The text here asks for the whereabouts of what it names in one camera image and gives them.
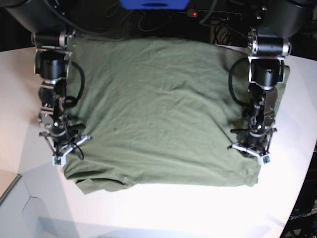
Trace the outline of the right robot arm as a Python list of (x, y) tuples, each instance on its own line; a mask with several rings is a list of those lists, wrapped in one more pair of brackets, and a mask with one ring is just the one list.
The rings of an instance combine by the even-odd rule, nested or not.
[[(31, 32), (36, 48), (34, 73), (42, 79), (38, 121), (44, 131), (39, 136), (52, 151), (53, 165), (64, 166), (66, 156), (90, 140), (90, 136), (80, 134), (85, 125), (73, 124), (67, 117), (67, 111), (77, 106), (85, 87), (84, 71), (71, 59), (70, 43), (75, 29), (57, 11), (58, 5), (47, 0), (2, 0), (0, 5)], [(67, 95), (71, 67), (80, 74), (80, 89), (75, 97)]]

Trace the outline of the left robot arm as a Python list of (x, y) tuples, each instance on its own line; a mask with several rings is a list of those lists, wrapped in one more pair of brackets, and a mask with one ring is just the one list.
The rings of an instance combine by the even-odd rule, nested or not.
[[(257, 158), (260, 165), (271, 161), (269, 152), (275, 124), (277, 84), (285, 79), (285, 58), (291, 53), (291, 37), (307, 22), (315, 0), (272, 0), (263, 22), (248, 33), (248, 56), (234, 63), (228, 86), (235, 103), (244, 107), (244, 128), (232, 129), (237, 141), (231, 149)], [(249, 101), (239, 101), (233, 91), (233, 73), (241, 63), (248, 64)]]

